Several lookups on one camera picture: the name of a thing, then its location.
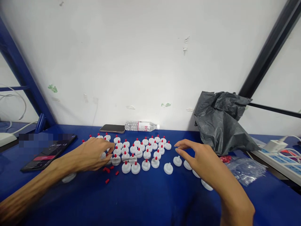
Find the power strip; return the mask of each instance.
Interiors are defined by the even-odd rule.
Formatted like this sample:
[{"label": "power strip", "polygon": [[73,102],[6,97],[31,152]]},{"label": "power strip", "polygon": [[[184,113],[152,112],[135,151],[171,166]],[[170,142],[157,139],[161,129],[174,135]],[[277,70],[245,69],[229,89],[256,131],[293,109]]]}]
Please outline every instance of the power strip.
[{"label": "power strip", "polygon": [[17,138],[11,133],[0,133],[0,147],[15,141]]}]

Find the garbage bag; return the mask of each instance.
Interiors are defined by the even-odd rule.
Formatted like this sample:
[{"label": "garbage bag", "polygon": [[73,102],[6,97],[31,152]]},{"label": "garbage bag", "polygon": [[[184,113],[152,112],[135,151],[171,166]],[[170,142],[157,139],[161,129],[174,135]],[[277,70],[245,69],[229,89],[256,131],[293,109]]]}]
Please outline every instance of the garbage bag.
[{"label": "garbage bag", "polygon": [[202,92],[194,111],[194,119],[204,144],[217,155],[236,149],[256,151],[259,147],[241,127],[238,120],[252,101],[228,92]]}]

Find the smartphone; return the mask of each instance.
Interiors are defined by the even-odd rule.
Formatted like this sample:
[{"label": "smartphone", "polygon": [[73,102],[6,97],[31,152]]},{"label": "smartphone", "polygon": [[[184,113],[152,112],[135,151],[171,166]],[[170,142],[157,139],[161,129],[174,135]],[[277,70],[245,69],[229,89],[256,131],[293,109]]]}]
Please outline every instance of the smartphone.
[{"label": "smartphone", "polygon": [[124,133],[125,127],[122,125],[111,125],[105,124],[103,127],[100,128],[100,132],[115,132],[115,133]]},{"label": "smartphone", "polygon": [[55,160],[75,139],[75,134],[63,134],[63,140],[53,141],[53,144],[38,154],[31,162],[27,163],[22,172],[43,170]]}]

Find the right hand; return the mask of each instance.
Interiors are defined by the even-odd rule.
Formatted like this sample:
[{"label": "right hand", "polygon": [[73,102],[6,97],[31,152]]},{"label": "right hand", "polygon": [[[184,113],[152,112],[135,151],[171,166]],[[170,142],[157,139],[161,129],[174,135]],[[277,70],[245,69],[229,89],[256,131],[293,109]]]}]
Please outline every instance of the right hand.
[{"label": "right hand", "polygon": [[[184,139],[178,141],[175,147],[177,147],[176,152],[189,163],[200,178],[213,188],[220,185],[223,175],[230,173],[225,164],[207,144],[200,144]],[[184,151],[189,148],[195,151],[194,158]]]}]

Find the plastic water bottle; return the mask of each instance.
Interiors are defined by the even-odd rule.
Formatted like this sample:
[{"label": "plastic water bottle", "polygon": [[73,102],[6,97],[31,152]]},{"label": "plastic water bottle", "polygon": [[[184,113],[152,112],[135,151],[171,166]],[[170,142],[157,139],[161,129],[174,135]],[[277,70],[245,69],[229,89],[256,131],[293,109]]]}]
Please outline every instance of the plastic water bottle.
[{"label": "plastic water bottle", "polygon": [[151,132],[155,129],[160,129],[160,125],[156,125],[152,122],[144,122],[144,121],[126,121],[125,129],[130,131]]}]

